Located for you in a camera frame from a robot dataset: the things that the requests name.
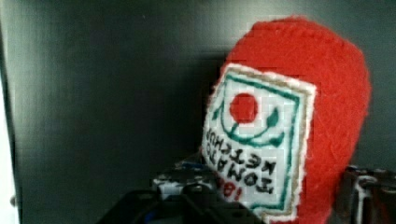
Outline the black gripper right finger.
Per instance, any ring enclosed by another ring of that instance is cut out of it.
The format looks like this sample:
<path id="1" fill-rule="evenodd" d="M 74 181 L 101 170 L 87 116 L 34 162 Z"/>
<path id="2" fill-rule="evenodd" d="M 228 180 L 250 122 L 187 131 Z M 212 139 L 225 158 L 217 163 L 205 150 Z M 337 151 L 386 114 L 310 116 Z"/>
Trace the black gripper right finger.
<path id="1" fill-rule="evenodd" d="M 396 224 L 395 173 L 349 165 L 333 209 L 343 224 Z"/>

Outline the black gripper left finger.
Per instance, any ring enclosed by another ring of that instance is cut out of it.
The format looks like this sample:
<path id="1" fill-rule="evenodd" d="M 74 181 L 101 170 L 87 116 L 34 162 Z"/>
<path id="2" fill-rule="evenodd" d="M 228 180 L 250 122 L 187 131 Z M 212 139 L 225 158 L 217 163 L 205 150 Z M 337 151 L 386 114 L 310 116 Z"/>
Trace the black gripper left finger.
<path id="1" fill-rule="evenodd" d="M 207 166 L 183 161 L 125 194 L 97 224 L 264 224 L 244 205 L 218 194 Z"/>

